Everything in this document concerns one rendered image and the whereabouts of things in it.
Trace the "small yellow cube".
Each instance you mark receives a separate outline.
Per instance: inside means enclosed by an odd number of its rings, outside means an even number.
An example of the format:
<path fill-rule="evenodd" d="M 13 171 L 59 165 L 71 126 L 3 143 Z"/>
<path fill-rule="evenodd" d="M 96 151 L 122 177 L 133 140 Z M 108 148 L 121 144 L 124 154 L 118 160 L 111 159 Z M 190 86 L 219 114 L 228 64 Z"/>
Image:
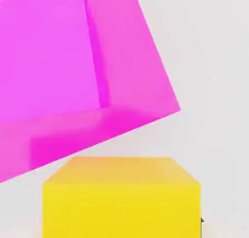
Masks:
<path fill-rule="evenodd" d="M 43 184 L 42 238 L 201 238 L 200 199 L 169 157 L 74 157 Z"/>

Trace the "small magenta cube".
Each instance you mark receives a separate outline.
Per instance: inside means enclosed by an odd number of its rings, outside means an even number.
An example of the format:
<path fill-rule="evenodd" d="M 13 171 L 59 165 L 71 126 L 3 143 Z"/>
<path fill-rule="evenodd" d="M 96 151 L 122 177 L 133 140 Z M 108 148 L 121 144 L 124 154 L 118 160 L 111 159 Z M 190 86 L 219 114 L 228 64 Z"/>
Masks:
<path fill-rule="evenodd" d="M 109 106 L 86 0 L 0 0 L 0 124 Z"/>

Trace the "large magenta box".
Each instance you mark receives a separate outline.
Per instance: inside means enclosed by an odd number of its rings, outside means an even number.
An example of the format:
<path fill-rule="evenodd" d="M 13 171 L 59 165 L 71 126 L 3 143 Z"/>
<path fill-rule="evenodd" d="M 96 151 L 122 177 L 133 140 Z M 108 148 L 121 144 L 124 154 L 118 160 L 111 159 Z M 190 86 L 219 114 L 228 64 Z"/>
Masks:
<path fill-rule="evenodd" d="M 109 106 L 0 124 L 0 182 L 180 110 L 138 0 L 86 0 Z"/>

